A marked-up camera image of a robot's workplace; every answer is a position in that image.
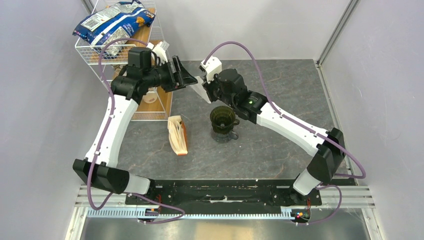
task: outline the gray wall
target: gray wall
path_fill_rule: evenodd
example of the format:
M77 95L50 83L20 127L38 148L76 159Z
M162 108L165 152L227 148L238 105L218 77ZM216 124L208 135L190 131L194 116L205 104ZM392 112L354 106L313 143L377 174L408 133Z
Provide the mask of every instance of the gray wall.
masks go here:
M203 60L226 41L258 59L317 59L349 0L155 0L171 55ZM245 60L237 46L217 57Z
M107 105L74 49L87 12L80 0L12 0L0 13L0 238L60 240L81 183L72 163Z
M424 1L360 1L324 63L390 240L424 239Z

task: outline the purple cable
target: purple cable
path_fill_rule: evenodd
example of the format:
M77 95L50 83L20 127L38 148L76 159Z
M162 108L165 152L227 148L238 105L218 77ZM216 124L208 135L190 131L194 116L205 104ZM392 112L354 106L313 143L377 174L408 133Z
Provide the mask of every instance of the purple cable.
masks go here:
M246 53L250 56L250 58L253 61L254 66L256 67L257 73L259 74L259 79L260 79L260 84L262 85L263 91L265 92L265 96L268 99L269 104L271 105L271 107L274 109L274 111L280 115L280 118L285 118L287 120L289 120L290 122L298 125L299 127L309 131L310 133L316 134L318 137L320 137L321 139L324 139L325 141L331 143L332 145L334 145L336 148L338 148L340 151L342 151L344 154L346 154L350 159L352 159L352 161L358 166L358 168L360 169L362 175L350 175L350 174L341 174L341 173L336 173L336 176L339 177L348 177L348 178L353 178L353 179L364 179L367 176L367 173L365 172L364 167L362 166L362 164L356 159L355 156L353 156L352 153L350 153L349 151L347 151L344 147L340 146L337 142L331 140L330 138L320 134L319 132L317 133L315 130L303 125L302 123L294 120L293 118L282 114L278 108L274 105L273 100L271 99L270 94L268 93L268 89L265 86L265 81L264 78L262 77L262 72L261 69L259 68L258 63L256 62L255 57L253 56L253 54L251 53L251 51L249 51L249 49L247 47L245 47L243 44L236 42L236 41L226 41L223 42L221 44L219 44L218 46L216 46L210 53L209 55L206 57L206 59L203 61L203 64L206 64L206 62L209 60L209 58L218 50L220 49L222 46L228 45L228 44L234 44L237 45L239 47L241 47L242 49L244 49L246 51Z
M166 204L163 204L163 203L160 203L160 202L157 202L157 201L153 201L153 200L151 200L151 199L149 199L149 198L147 198L147 197L145 197L145 196L143 196L141 194L138 194L138 193L132 193L132 195L134 195L136 197L139 197L139 198L141 198L143 200L146 200L147 202L150 202L152 204L156 204L156 205L159 205L159 206L164 207L164 208L174 209L174 210L177 210L177 211L181 212L181 215L179 215L179 216L176 216L176 217L173 217L173 218L170 218L170 219L165 219L165 220L162 220L162 221L145 221L144 222L145 224L164 224L164 223L169 223L169 222L178 220L178 219L184 217L184 215L186 215L186 211L184 211L181 208L178 208L178 207L175 207L175 206L171 206L171 205L166 205Z
M107 89L107 92L109 93L110 96L110 113L109 115L113 115L114 111L115 111L115 98L114 98L114 93L112 92L111 86L109 85L108 81L106 81L106 76L105 73L103 72L102 69L102 58L103 58L103 54L105 54L105 50L112 44L118 42L118 41L135 41L141 44L144 44L147 46L147 43L140 41L138 39L135 38L119 38L119 39L115 39L111 42L109 42L108 44L106 44L106 46L104 46L104 48L101 50L100 54L98 55L98 68L100 70L101 76L100 76L100 80L102 81L102 83L104 83L104 86ZM102 146L103 143L103 139L105 138L106 132L108 131L109 125L111 124L111 120L112 118L109 117L106 121L106 124L104 125L103 131L101 132L100 138L98 139L97 142L97 147L96 147L96 152L100 151L100 148ZM106 202L108 201L108 199L112 196L112 192L109 193L109 195L107 195L107 197L104 199L104 201L102 202L102 204L97 207L94 205L93 202L93 198L92 198L92 177L93 177L93 170L94 170L94 166L96 164L98 155L94 154L90 169L88 171L88 176L87 176L87 197L88 197L88 203L90 204L90 207L94 210L100 210L103 208L103 206L105 206Z
M298 223L297 225L308 226L308 225L311 225L311 224L319 224L319 223L322 223L322 222L325 222L325 221L331 219L332 217L334 217L334 215L336 215L336 213L340 209L340 206L342 205L342 190L340 189L340 187L338 187L336 185L327 185L327 186L317 186L316 187L317 190L323 190L323 189L326 189L326 188L336 188L338 190L338 195L340 196L340 198L338 200L338 204L337 204L337 207L335 208L335 210L326 218L316 220L316 221L307 222L307 223Z

